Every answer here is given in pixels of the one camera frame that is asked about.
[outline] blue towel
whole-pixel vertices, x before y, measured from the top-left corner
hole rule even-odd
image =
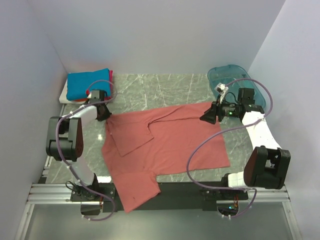
[[[67,93],[66,99],[69,101],[85,99],[87,98],[86,90],[94,81],[97,80],[108,80],[109,69],[105,68],[98,71],[88,71],[88,72],[78,72],[78,73],[69,73],[67,78]],[[95,83],[90,90],[99,89],[104,90],[107,93],[107,96],[111,96],[110,84],[108,82],[97,82]]]

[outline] plastic bin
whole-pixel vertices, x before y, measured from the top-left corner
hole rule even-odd
[[[227,65],[214,67],[208,72],[208,79],[210,88],[213,92],[213,95],[217,98],[219,93],[215,91],[215,87],[219,83],[228,84],[234,79],[242,79],[242,78],[250,78],[246,70],[238,65]],[[229,86],[228,92],[234,93],[236,97],[238,97],[239,88],[252,88],[254,89],[254,100],[256,105],[260,105],[263,109],[266,107],[266,100],[257,88],[256,84],[249,80],[238,81]],[[228,94],[225,98],[228,102],[234,103],[235,99],[232,94]]]

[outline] marble floor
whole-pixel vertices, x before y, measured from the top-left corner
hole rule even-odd
[[[112,103],[108,104],[108,108],[114,114],[215,100],[206,74],[115,74],[113,80],[118,95]],[[63,114],[78,107],[75,104],[67,104]],[[242,124],[239,119],[224,118],[220,125],[224,130]],[[101,153],[105,137],[104,122],[93,121],[83,129],[83,156],[100,182],[112,180]],[[244,169],[253,150],[247,130],[227,132],[223,137],[230,167],[195,170],[191,175],[196,180],[219,181],[226,173],[236,173]],[[55,160],[51,162],[47,184],[62,184],[72,179],[72,174],[63,163]],[[188,182],[190,180],[186,173],[179,173],[159,175],[157,181]]]

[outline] purple cable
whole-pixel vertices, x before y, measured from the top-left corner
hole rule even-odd
[[[235,82],[238,82],[238,81],[242,81],[242,80],[249,80],[249,81],[252,81],[252,82],[255,82],[257,84],[259,84],[265,91],[266,93],[268,94],[269,96],[269,99],[270,99],[270,109],[268,110],[268,112],[264,115],[264,117],[267,117],[273,107],[274,107],[274,101],[272,99],[272,96],[271,96],[271,93],[269,92],[269,90],[262,84],[260,83],[259,81],[255,80],[255,79],[251,79],[251,78],[239,78],[239,79],[236,79],[236,80],[233,80],[232,82],[226,84],[225,86],[228,87],[230,86],[231,84],[234,84]],[[202,142],[190,155],[188,161],[187,161],[187,164],[186,164],[186,174],[188,175],[188,177],[190,178],[190,180],[192,182],[194,182],[195,184],[197,184],[198,186],[202,187],[202,188],[207,188],[207,189],[213,189],[213,190],[240,190],[240,191],[247,191],[248,189],[246,188],[242,188],[242,187],[218,187],[218,186],[209,186],[209,185],[205,185],[205,184],[202,184],[198,181],[196,181],[195,179],[192,178],[192,176],[190,175],[190,172],[189,172],[189,165],[190,165],[190,162],[191,162],[191,159],[192,157],[195,155],[195,153],[204,145],[206,144],[208,141],[210,141],[211,139],[213,139],[214,137],[220,135],[220,134],[224,134],[226,132],[229,132],[229,131],[233,131],[233,130],[238,130],[238,129],[244,129],[244,128],[248,128],[248,127],[251,127],[253,125],[256,125],[258,124],[262,119],[259,119],[257,120],[256,122],[254,123],[251,123],[251,124],[247,124],[247,125],[243,125],[243,126],[237,126],[237,127],[232,127],[232,128],[229,128],[229,129],[226,129],[226,130],[222,130],[222,131],[219,131],[215,134],[213,134],[212,136],[210,136],[208,139],[206,139],[204,142]],[[252,200],[251,202],[248,204],[248,206],[243,210],[241,211],[240,213],[238,213],[237,215],[234,215],[234,216],[230,216],[231,218],[236,218],[236,217],[239,217],[241,216],[242,214],[244,214],[250,207],[251,205],[254,203],[255,199],[256,199],[256,196],[257,196],[257,189],[256,188],[250,188],[249,190],[254,190],[254,195],[252,197]]]
[[[63,153],[62,153],[61,146],[60,146],[60,141],[59,141],[59,127],[60,127],[61,123],[62,123],[65,119],[67,119],[67,118],[71,117],[72,115],[74,115],[74,114],[82,111],[83,109],[85,109],[85,108],[87,108],[87,107],[89,107],[89,106],[97,105],[97,104],[106,104],[106,103],[108,103],[108,102],[110,102],[110,101],[112,101],[113,99],[116,98],[116,96],[118,95],[118,91],[117,91],[116,87],[114,86],[114,84],[113,84],[112,82],[108,81],[108,80],[97,80],[97,81],[93,82],[93,83],[90,85],[90,87],[91,87],[93,84],[98,83],[98,82],[107,82],[107,83],[111,84],[111,85],[113,86],[113,89],[114,89],[114,97],[112,97],[111,99],[108,99],[108,100],[99,101],[99,102],[95,102],[95,103],[90,103],[90,104],[87,104],[87,105],[82,105],[82,107],[78,108],[78,109],[75,110],[74,112],[69,113],[69,114],[63,116],[63,117],[58,121],[58,123],[56,124],[56,128],[55,128],[55,141],[56,141],[56,147],[57,147],[57,150],[58,150],[58,152],[59,152],[60,158],[61,158],[62,161],[69,167],[69,169],[70,169],[71,173],[74,175],[75,179],[76,179],[77,181],[79,181],[79,183],[81,184],[81,186],[82,186],[84,189],[86,189],[87,191],[89,191],[89,192],[91,192],[91,193],[93,193],[93,194],[99,195],[99,196],[101,196],[101,197],[103,197],[103,198],[105,198],[105,199],[108,199],[108,200],[112,203],[112,211],[111,211],[111,213],[110,213],[108,216],[106,216],[106,217],[98,218],[98,219],[97,219],[97,218],[90,218],[90,217],[88,217],[88,216],[84,216],[84,218],[86,218],[86,219],[88,219],[88,220],[90,220],[90,221],[103,221],[103,220],[106,220],[106,219],[110,218],[110,217],[112,216],[112,214],[114,214],[114,212],[116,211],[116,203],[115,203],[115,201],[114,201],[111,197],[109,197],[109,196],[107,196],[107,195],[104,195],[104,194],[102,194],[102,193],[100,193],[100,192],[94,191],[94,190],[92,190],[92,189],[90,189],[90,188],[88,188],[88,187],[85,185],[85,183],[84,183],[83,181],[81,181],[81,179],[79,178],[79,176],[77,175],[77,173],[76,173],[75,170],[73,169],[72,165],[67,162],[67,160],[65,159],[65,157],[64,157],[64,155],[63,155]]]

